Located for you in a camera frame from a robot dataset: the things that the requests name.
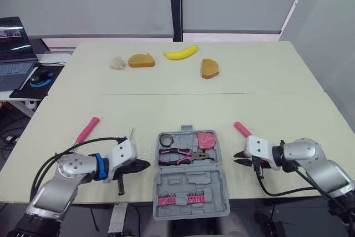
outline laptop keyboard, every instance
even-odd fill
[[[15,74],[25,74],[32,66],[32,62],[16,63],[16,64],[1,64],[0,76],[8,76]]]

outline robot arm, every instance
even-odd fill
[[[273,170],[292,172],[295,167],[305,169],[307,176],[320,188],[336,198],[355,189],[354,181],[334,161],[328,160],[322,146],[302,138],[292,143],[275,145],[251,135],[247,137],[245,155],[258,157],[269,163]]]
[[[119,179],[116,173],[127,173],[131,164],[134,165],[132,172],[149,167],[149,162],[137,159],[133,142],[127,138],[120,141],[104,158],[98,153],[63,155],[57,161],[54,177],[38,190],[16,229],[8,236],[58,236],[60,224],[77,196],[79,185],[92,180],[110,183]]]
[[[273,170],[282,168],[285,172],[297,171],[298,167],[302,167],[314,185],[329,194],[346,210],[344,212],[334,201],[329,201],[329,211],[332,215],[338,215],[344,223],[348,223],[348,215],[355,218],[355,182],[337,163],[326,158],[322,146],[314,140],[302,138],[292,143],[282,140],[280,145],[276,145],[249,135],[243,154],[252,158],[251,164],[261,178],[263,167]],[[245,159],[237,159],[236,162],[247,165]]]

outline gray tool case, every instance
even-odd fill
[[[194,160],[191,164],[163,166],[159,160],[180,160],[181,154],[160,154],[160,149],[185,148],[192,152],[199,149],[197,133],[211,133],[216,143],[205,150],[215,160]],[[162,135],[170,135],[174,142],[170,147],[160,144]],[[217,165],[221,162],[221,150],[217,134],[213,130],[193,131],[192,125],[182,125],[180,132],[160,133],[157,141],[156,165],[160,172],[154,184],[153,217],[155,220],[197,219],[227,216],[230,213],[226,178]],[[188,203],[188,196],[204,195],[204,203]],[[175,196],[175,204],[158,206],[160,197]]]

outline blue ring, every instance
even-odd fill
[[[99,153],[95,153],[95,157],[99,163],[99,173],[96,174],[96,180],[103,180],[107,178],[107,174],[105,172],[104,160],[102,159]]]
[[[46,80],[45,82],[39,83],[39,84],[33,84],[33,83],[29,82],[29,85],[31,85],[32,87],[42,87],[42,86],[47,85],[47,84],[50,83],[51,81],[52,81],[51,79],[48,79],[48,80]]]

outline laptop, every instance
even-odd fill
[[[20,88],[36,63],[19,17],[0,18],[0,92]]]

